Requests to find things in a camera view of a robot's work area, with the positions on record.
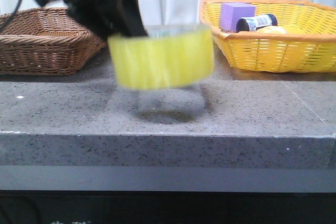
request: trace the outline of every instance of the granite countertop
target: granite countertop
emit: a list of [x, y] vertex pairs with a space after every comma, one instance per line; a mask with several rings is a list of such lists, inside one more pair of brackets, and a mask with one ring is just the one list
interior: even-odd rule
[[336, 168], [336, 73], [231, 69], [130, 91], [108, 50], [76, 75], [0, 76], [0, 164]]

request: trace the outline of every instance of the purple sponge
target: purple sponge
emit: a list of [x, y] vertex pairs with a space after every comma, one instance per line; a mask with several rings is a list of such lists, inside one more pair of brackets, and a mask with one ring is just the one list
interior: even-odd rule
[[236, 32], [236, 25], [242, 17], [254, 17], [256, 6], [242, 2], [222, 3], [219, 27], [224, 31]]

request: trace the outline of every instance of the brown wicker basket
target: brown wicker basket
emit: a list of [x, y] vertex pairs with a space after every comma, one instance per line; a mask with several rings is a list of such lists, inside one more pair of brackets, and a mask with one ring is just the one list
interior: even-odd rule
[[[0, 33], [0, 74], [76, 73], [106, 43], [67, 16], [66, 8], [18, 12]], [[9, 16], [0, 16], [0, 24]]]

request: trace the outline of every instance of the yellow wicker basket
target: yellow wicker basket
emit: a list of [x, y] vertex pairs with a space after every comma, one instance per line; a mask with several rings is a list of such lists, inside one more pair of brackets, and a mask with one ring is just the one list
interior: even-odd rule
[[[256, 5], [256, 15], [272, 13], [279, 26], [301, 34], [224, 33], [219, 29], [221, 3]], [[232, 67], [268, 72], [335, 72], [336, 8], [310, 1], [203, 0], [200, 20], [211, 24], [215, 43]]]

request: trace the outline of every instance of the yellow cup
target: yellow cup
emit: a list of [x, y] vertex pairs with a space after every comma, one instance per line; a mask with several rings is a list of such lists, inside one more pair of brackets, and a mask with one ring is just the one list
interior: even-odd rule
[[108, 39], [120, 85], [138, 90], [181, 87], [212, 73], [213, 43], [208, 26], [160, 26], [148, 32], [149, 37]]

